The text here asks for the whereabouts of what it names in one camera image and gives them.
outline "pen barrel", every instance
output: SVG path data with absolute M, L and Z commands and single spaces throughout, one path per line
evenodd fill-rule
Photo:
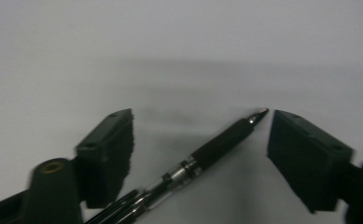
M 196 160 L 202 170 L 206 170 L 231 151 L 237 144 L 242 142 L 253 131 L 254 127 L 248 119 L 240 119 L 233 123 L 225 132 L 194 151 L 191 156 Z

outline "ballpoint pen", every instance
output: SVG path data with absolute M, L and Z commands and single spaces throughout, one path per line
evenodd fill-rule
M 254 127 L 268 111 L 268 108 L 264 108 L 250 117 L 239 119 L 225 132 L 198 148 L 140 194 L 137 190 L 133 190 L 91 218 L 86 224 L 134 223 L 138 217 L 185 187 L 243 141 L 254 131 Z

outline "white background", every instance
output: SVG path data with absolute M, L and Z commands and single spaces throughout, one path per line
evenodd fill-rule
M 124 194 L 262 106 L 363 162 L 363 1 L 0 1 L 0 200 L 114 111 L 135 115 Z M 342 223 L 266 158 L 271 122 L 139 223 Z

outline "screw hole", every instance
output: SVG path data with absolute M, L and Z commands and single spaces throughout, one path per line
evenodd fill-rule
M 52 174 L 52 173 L 62 170 L 63 167 L 64 167 L 64 165 L 62 162 L 54 161 L 54 162 L 48 163 L 44 167 L 42 167 L 41 173 L 45 174 L 45 175 Z

